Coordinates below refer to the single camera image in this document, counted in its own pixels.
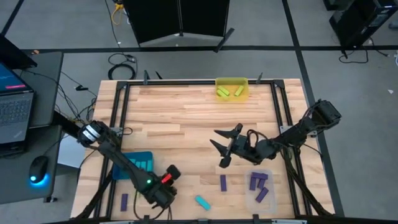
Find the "yellow-green block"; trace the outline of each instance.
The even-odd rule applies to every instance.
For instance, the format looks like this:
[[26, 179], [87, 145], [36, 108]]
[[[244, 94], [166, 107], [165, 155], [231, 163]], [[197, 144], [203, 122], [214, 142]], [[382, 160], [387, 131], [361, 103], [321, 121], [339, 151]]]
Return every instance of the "yellow-green block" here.
[[235, 96], [239, 96], [242, 93], [243, 89], [244, 89], [244, 86], [239, 86], [238, 90], [236, 90], [236, 92], [235, 92]]
[[222, 96], [222, 97], [228, 97], [221, 90], [217, 90], [217, 95]]
[[218, 89], [221, 90], [226, 96], [229, 96], [229, 91], [226, 88], [219, 86]]

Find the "transparent container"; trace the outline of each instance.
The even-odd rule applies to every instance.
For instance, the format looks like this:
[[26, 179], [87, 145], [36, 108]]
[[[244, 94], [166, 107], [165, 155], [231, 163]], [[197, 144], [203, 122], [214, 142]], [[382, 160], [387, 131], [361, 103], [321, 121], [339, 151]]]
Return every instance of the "transparent container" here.
[[[267, 195], [262, 199], [261, 203], [256, 201], [256, 197], [260, 194], [261, 189], [257, 188], [259, 179], [256, 180], [256, 189], [250, 190], [250, 178], [252, 172], [258, 172], [262, 174], [267, 174], [268, 179], [266, 180], [265, 187], [268, 189]], [[272, 178], [271, 170], [249, 170], [245, 175], [246, 183], [246, 207], [253, 214], [261, 213], [276, 213], [277, 204], [275, 199], [274, 191], [274, 179]]]
[[[229, 92], [228, 96], [220, 96], [217, 94], [219, 87], [224, 88]], [[241, 89], [240, 94], [238, 96], [235, 93]], [[247, 78], [216, 78], [216, 90], [215, 94], [218, 101], [221, 102], [242, 102], [246, 101], [249, 98], [249, 82]]]

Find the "floor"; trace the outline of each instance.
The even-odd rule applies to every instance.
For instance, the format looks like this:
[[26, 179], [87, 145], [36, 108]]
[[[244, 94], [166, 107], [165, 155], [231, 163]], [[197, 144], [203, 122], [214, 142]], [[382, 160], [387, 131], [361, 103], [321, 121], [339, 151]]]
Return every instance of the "floor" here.
[[[114, 6], [107, 0], [110, 9]], [[301, 46], [337, 46], [338, 41], [321, 0], [288, 0]], [[0, 28], [4, 26], [17, 0], [0, 6]], [[395, 14], [390, 21], [397, 20]], [[398, 31], [388, 29], [388, 21], [373, 35], [376, 45], [398, 45]], [[293, 46], [282, 0], [231, 0], [228, 27], [235, 28], [226, 45]], [[115, 27], [121, 47], [137, 47], [131, 27], [122, 16]], [[96, 0], [25, 0], [6, 37], [20, 49], [98, 49], [118, 47], [111, 31], [106, 5]], [[146, 47], [216, 45], [209, 37], [168, 37], [146, 43]], [[331, 163], [341, 202], [347, 217], [398, 220], [398, 67], [393, 55], [386, 58], [369, 51], [367, 64], [343, 64], [339, 51], [303, 51], [315, 99], [330, 100], [343, 115], [341, 123], [325, 132]], [[294, 51], [230, 50], [215, 54], [202, 52], [132, 52], [139, 62], [138, 76], [144, 70], [152, 78], [158, 71], [163, 78], [301, 78]], [[107, 80], [111, 53], [65, 54], [62, 70], [97, 91]], [[350, 60], [365, 60], [365, 52], [355, 52]], [[116, 78], [127, 78], [128, 70], [117, 70]], [[76, 92], [64, 75], [60, 84], [79, 109], [90, 104], [91, 95]], [[72, 113], [62, 98], [60, 109]], [[45, 223], [66, 220], [70, 215], [77, 174], [57, 177], [54, 196], [60, 201], [43, 204], [40, 200], [0, 205], [0, 216], [7, 223]]]

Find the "computer mouse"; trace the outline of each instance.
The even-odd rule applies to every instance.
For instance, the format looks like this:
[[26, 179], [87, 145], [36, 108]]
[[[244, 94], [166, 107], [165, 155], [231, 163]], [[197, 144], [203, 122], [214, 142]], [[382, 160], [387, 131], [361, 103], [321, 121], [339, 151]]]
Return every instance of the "computer mouse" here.
[[32, 183], [36, 184], [43, 180], [48, 163], [49, 159], [47, 156], [39, 156], [33, 160], [29, 169], [29, 179]]

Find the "laptop keyboard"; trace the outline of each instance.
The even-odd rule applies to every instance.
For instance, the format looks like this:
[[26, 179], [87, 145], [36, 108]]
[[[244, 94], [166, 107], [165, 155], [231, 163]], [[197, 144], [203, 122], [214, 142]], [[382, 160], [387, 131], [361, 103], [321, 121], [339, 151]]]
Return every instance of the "laptop keyboard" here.
[[30, 101], [0, 101], [0, 125], [27, 121]]

